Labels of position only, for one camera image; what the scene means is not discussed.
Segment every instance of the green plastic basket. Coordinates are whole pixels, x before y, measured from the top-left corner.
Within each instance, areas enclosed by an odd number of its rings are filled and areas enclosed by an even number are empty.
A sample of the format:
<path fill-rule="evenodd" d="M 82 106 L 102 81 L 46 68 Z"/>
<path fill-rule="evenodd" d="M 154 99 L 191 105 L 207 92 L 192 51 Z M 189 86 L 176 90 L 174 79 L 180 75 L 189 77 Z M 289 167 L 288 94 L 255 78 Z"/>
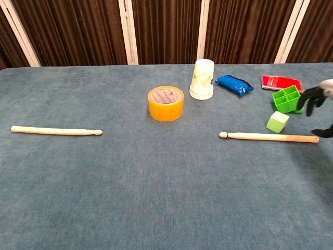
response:
<path fill-rule="evenodd" d="M 273 93 L 273 100 L 277 110 L 281 113 L 301 113 L 304 109 L 296 110 L 298 99 L 300 98 L 300 93 L 296 86 L 290 86 L 284 90 L 277 91 Z"/>

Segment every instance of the red card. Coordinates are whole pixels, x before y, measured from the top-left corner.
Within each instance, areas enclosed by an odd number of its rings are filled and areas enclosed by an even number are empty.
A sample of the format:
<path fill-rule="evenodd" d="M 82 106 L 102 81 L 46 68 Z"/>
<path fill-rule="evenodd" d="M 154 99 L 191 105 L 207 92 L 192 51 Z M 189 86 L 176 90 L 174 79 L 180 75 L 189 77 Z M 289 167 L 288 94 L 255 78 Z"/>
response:
<path fill-rule="evenodd" d="M 296 85 L 300 93 L 304 91 L 303 84 L 300 80 L 280 76 L 263 76 L 261 79 L 261 88 L 269 90 L 283 90 L 290 86 Z"/>

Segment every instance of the green cube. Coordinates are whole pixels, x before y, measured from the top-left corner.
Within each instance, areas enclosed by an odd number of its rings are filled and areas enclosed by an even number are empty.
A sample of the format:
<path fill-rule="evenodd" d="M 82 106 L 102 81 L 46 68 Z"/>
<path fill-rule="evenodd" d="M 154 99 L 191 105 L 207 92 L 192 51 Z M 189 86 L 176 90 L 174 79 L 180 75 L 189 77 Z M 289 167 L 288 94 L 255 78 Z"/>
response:
<path fill-rule="evenodd" d="M 267 128 L 274 131 L 275 133 L 280 133 L 281 130 L 285 127 L 289 120 L 289 116 L 280 113 L 279 111 L 275 111 L 268 123 L 267 123 Z"/>
<path fill-rule="evenodd" d="M 277 111 L 281 113 L 289 113 L 292 111 L 294 113 L 302 113 L 304 110 L 303 108 L 301 110 L 296 110 L 300 96 L 301 95 L 295 85 L 273 93 L 273 100 Z"/>

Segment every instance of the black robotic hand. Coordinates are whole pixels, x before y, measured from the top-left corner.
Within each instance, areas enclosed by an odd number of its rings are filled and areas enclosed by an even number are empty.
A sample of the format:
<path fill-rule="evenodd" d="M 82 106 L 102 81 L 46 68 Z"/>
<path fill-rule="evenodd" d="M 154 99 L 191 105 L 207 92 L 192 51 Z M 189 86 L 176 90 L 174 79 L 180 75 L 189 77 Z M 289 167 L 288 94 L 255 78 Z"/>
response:
<path fill-rule="evenodd" d="M 312 89 L 307 89 L 303 92 L 297 103 L 297 110 L 300 110 L 307 99 L 309 99 L 308 107 L 306 109 L 306 115 L 310 116 L 313 111 L 314 105 L 316 107 L 321 107 L 326 98 L 333 99 L 333 79 L 325 80 L 320 83 L 318 87 L 313 87 Z M 333 125 L 329 129 L 314 129 L 312 133 L 324 137 L 333 137 Z"/>

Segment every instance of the tape label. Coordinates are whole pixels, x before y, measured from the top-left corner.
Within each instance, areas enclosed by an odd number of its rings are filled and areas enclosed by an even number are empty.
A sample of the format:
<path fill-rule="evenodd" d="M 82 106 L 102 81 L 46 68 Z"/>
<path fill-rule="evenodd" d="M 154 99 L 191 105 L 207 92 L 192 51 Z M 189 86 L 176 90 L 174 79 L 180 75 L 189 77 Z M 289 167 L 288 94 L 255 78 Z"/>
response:
<path fill-rule="evenodd" d="M 159 89 L 152 93 L 152 98 L 157 103 L 175 103 L 181 98 L 181 94 L 175 89 Z"/>

